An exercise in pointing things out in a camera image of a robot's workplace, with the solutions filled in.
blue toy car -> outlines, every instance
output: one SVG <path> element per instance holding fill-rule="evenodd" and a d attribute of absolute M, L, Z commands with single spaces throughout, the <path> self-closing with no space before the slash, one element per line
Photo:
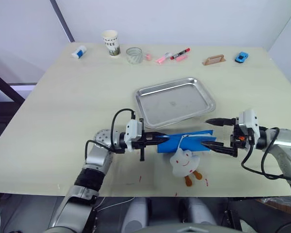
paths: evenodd
<path fill-rule="evenodd" d="M 245 52 L 240 52 L 237 57 L 235 58 L 235 62 L 238 62 L 238 63 L 243 63 L 247 57 L 249 56 L 248 53 L 245 53 Z"/>

table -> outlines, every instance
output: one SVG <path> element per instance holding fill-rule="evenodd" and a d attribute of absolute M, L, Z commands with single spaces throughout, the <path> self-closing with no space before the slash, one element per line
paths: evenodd
<path fill-rule="evenodd" d="M 110 128 L 119 109 L 137 109 L 134 92 L 144 86 L 184 77 L 198 78 L 216 101 L 216 110 L 159 129 L 183 133 L 214 129 L 218 141 L 229 142 L 231 127 L 204 123 L 213 117 L 236 117 L 254 108 L 265 127 L 291 129 L 291 85 L 263 48 L 189 46 L 188 58 L 159 65 L 143 61 L 131 65 L 125 59 L 128 47 L 139 46 L 154 57 L 177 53 L 188 46 L 122 45 L 122 54 L 110 57 L 103 44 L 83 43 L 87 53 L 75 59 L 71 53 L 80 43 L 69 44 L 47 70 L 0 137 L 0 192 L 64 196 L 84 163 L 84 145 L 95 133 Z M 244 64 L 234 62 L 240 52 L 249 53 Z M 224 54 L 226 62 L 203 66 L 209 56 Z M 119 116 L 116 128 L 123 131 L 129 113 Z M 261 151 L 247 162 L 259 169 Z M 170 155 L 145 149 L 114 155 L 101 196 L 199 196 L 257 197 L 291 195 L 285 181 L 270 181 L 241 168 L 245 151 L 238 158 L 215 152 L 202 153 L 198 171 L 203 179 L 174 178 Z M 266 170 L 279 173 L 272 156 Z"/>

white plush toy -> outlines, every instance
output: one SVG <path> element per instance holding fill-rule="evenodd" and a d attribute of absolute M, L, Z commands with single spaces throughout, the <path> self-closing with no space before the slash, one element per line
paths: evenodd
<path fill-rule="evenodd" d="M 199 165 L 199 156 L 192 156 L 192 152 L 190 150 L 183 151 L 180 148 L 181 141 L 186 136 L 187 135 L 182 136 L 178 149 L 176 153 L 170 158 L 169 162 L 173 167 L 173 175 L 176 177 L 184 177 L 186 185 L 192 186 L 192 181 L 189 177 L 191 173 L 193 173 L 198 180 L 201 180 L 203 176 L 196 171 Z"/>

clear glass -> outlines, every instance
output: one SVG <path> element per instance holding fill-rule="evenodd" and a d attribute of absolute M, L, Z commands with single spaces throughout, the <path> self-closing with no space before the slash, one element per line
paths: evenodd
<path fill-rule="evenodd" d="M 143 61 L 142 50 L 138 47 L 132 47 L 126 50 L 127 61 L 131 64 L 139 64 Z"/>

paper cup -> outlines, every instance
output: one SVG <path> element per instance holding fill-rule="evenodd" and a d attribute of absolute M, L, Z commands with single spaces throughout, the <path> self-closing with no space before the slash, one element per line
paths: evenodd
<path fill-rule="evenodd" d="M 117 56 L 121 53 L 120 45 L 117 39 L 117 31 L 106 30 L 101 34 L 101 36 L 111 56 Z"/>

